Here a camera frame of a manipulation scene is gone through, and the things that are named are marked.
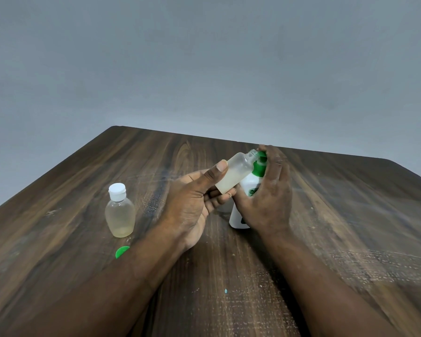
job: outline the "green bottle cap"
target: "green bottle cap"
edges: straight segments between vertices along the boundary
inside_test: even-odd
[[[129,246],[122,246],[115,252],[115,258],[118,259],[124,252],[129,249]]]
[[[254,162],[253,175],[257,177],[264,177],[265,170],[267,169],[267,154],[264,151],[257,152],[258,159]]]

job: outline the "background wall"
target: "background wall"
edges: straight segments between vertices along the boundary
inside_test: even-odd
[[[111,125],[421,175],[421,0],[0,0],[0,204]]]

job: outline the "wooden table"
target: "wooden table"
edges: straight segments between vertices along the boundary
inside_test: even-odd
[[[255,145],[111,127],[0,207],[0,332],[100,272],[154,224],[169,181]],[[421,336],[421,178],[391,161],[282,149],[297,235],[378,312]],[[134,233],[113,238],[107,188],[123,182]],[[145,336],[296,336],[302,315],[258,237],[209,217],[152,299]]]

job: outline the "green logo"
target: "green logo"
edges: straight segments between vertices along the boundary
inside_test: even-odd
[[[253,196],[255,192],[257,192],[258,188],[253,188],[250,189],[250,191],[248,192],[248,196]]]

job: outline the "white bottle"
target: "white bottle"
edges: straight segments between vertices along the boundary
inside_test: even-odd
[[[263,151],[259,151],[258,155],[259,159],[256,162],[254,162],[253,172],[240,181],[240,186],[243,188],[243,191],[248,196],[253,196],[255,192],[257,192],[257,190],[260,187],[260,183],[264,178],[265,169],[267,168],[267,155]],[[231,227],[237,229],[249,228],[249,226],[241,217],[241,214],[237,210],[235,204],[232,208],[231,217],[229,218],[229,224]]]
[[[134,204],[126,197],[123,183],[114,183],[109,187],[111,200],[105,209],[105,217],[111,233],[116,238],[131,234],[135,224]]]
[[[226,175],[215,185],[217,189],[222,194],[230,190],[253,171],[253,163],[257,159],[258,152],[254,149],[246,154],[242,152],[236,153],[228,161],[228,171],[226,172]]]

